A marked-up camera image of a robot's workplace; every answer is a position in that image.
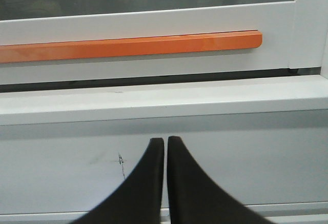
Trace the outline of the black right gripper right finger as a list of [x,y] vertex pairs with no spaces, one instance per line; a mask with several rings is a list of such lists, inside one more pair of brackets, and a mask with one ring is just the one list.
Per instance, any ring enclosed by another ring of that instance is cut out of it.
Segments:
[[171,223],[269,223],[220,188],[178,136],[168,139],[167,186]]

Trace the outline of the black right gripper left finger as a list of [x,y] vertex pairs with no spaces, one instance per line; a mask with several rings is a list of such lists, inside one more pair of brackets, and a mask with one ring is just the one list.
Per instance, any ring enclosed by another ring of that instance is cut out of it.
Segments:
[[73,223],[160,223],[164,141],[150,139],[142,158],[103,202]]

